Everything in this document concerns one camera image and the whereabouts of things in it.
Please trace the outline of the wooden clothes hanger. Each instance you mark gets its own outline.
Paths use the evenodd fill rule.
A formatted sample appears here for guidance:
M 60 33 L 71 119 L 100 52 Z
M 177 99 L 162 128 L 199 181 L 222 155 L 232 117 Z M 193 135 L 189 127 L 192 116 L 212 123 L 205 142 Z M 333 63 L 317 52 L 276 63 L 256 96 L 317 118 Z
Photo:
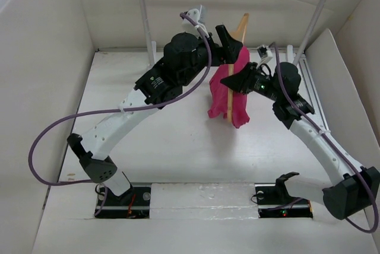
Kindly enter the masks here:
M 245 13 L 237 27 L 237 29 L 231 32 L 231 36 L 242 43 L 244 43 L 245 35 L 247 31 L 249 21 L 249 13 Z M 232 113 L 233 113 L 233 91 L 228 89 L 227 94 L 227 120 L 232 123 Z

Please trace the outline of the pink trousers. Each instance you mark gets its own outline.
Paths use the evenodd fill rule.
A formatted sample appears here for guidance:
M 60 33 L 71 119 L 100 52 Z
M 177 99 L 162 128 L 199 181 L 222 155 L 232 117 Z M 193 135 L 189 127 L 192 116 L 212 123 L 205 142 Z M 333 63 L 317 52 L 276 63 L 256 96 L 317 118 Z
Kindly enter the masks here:
M 232 125 L 239 129 L 241 126 L 250 121 L 250 117 L 246 111 L 247 95 L 242 94 L 238 82 L 229 84 L 228 80 L 222 79 L 229 76 L 229 64 L 219 66 L 209 81 L 211 91 L 211 106 L 208 110 L 210 119 L 223 115 L 224 119 L 228 119 L 228 90 L 231 87 L 233 91 L 232 101 Z

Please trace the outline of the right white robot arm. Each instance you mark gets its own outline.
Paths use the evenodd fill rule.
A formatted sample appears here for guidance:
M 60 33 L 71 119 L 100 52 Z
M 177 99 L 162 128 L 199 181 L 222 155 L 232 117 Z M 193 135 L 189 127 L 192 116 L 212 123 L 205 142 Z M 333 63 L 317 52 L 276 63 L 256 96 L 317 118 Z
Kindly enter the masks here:
M 338 220 L 348 220 L 372 207 L 375 219 L 379 219 L 379 171 L 348 155 L 330 132 L 315 122 L 313 107 L 298 92 L 301 77 L 296 66 L 281 62 L 273 75 L 265 75 L 256 63 L 247 63 L 243 70 L 220 82 L 234 92 L 256 92 L 272 100 L 276 118 L 304 143 L 330 180 L 303 179 L 297 172 L 282 175 L 274 188 L 278 201 L 287 203 L 294 198 L 317 202 Z

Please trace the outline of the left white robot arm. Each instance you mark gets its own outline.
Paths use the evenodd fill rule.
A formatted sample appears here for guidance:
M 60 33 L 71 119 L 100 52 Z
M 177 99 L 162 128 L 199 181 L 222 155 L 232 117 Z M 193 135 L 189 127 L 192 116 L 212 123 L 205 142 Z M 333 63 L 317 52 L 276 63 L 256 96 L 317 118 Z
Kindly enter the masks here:
M 140 122 L 164 108 L 183 93 L 183 87 L 207 66 L 235 62 L 242 42 L 235 40 L 224 25 L 216 26 L 221 41 L 183 32 L 174 35 L 163 49 L 163 57 L 139 78 L 121 103 L 119 111 L 106 116 L 94 128 L 79 135 L 72 133 L 67 142 L 78 157 L 86 175 L 105 185 L 112 198 L 127 204 L 133 187 L 109 154 Z

